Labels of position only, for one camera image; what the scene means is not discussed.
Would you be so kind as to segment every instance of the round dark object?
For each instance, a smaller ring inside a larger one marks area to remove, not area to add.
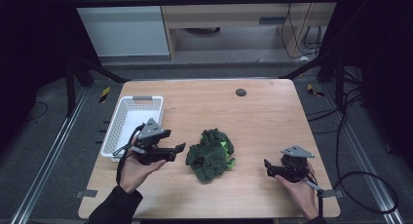
[[[237,96],[245,96],[245,95],[246,95],[246,90],[245,90],[245,89],[237,89],[237,90],[235,91],[235,94],[236,94]]]

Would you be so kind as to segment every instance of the white cabinet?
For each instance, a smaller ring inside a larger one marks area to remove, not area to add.
[[[297,45],[307,27],[328,25],[334,8],[335,3],[227,4],[165,6],[163,12],[172,57],[179,28],[259,26],[262,19],[273,19],[283,29],[281,35],[288,54],[297,56]]]
[[[103,61],[169,57],[160,7],[79,8],[78,12]]]

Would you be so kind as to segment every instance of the black metal pole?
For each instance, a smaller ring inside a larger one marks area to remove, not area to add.
[[[344,61],[341,56],[337,57],[337,68],[336,68],[336,103],[338,109],[344,114],[346,111],[346,106],[343,103],[344,94]]]
[[[53,4],[75,8],[147,7],[182,5],[270,4],[270,3],[328,3],[341,0],[72,0],[53,1]]]

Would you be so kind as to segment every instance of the metal rail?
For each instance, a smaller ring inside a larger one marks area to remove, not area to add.
[[[270,3],[329,3],[342,0],[72,0],[52,1],[52,4],[75,8],[148,7],[223,4],[270,4]]]
[[[328,85],[322,85],[328,99],[331,102],[331,105],[336,108],[336,102],[334,100],[334,91]],[[339,122],[341,121],[340,113],[336,112]],[[357,139],[355,132],[353,131],[350,123],[347,123],[343,127],[344,133],[349,141],[349,146],[352,149],[353,154],[356,157],[358,165],[364,171],[378,174],[375,167],[371,164],[370,160],[367,157],[367,154],[364,152],[360,142]],[[389,194],[386,186],[379,180],[373,179],[372,177],[366,177],[368,186],[370,187],[371,193],[373,194],[377,205],[381,210],[389,210],[394,206],[392,196]],[[404,223],[400,213],[396,209],[394,212],[389,214],[384,214],[386,221],[389,224],[402,224]]]
[[[12,217],[12,224],[23,224],[26,223],[31,211],[36,205],[37,200],[40,197],[40,194],[43,191],[43,188],[48,181],[48,178],[55,166],[58,155],[60,154],[61,149],[63,148],[64,142],[67,139],[79,113],[82,109],[85,97],[87,95],[89,88],[82,88],[79,96],[77,98],[76,108],[73,111],[73,114],[69,117],[66,117],[66,120],[63,123],[60,131],[57,134],[54,144],[52,145],[43,165],[40,167],[33,183],[31,184],[28,192],[26,193],[23,201],[21,202],[18,210]]]

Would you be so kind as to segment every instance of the green plush toy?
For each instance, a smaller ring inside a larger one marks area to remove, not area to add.
[[[218,129],[204,131],[201,142],[190,147],[186,166],[191,166],[198,179],[208,182],[234,166],[235,159],[230,158],[232,153],[234,145],[225,133]]]

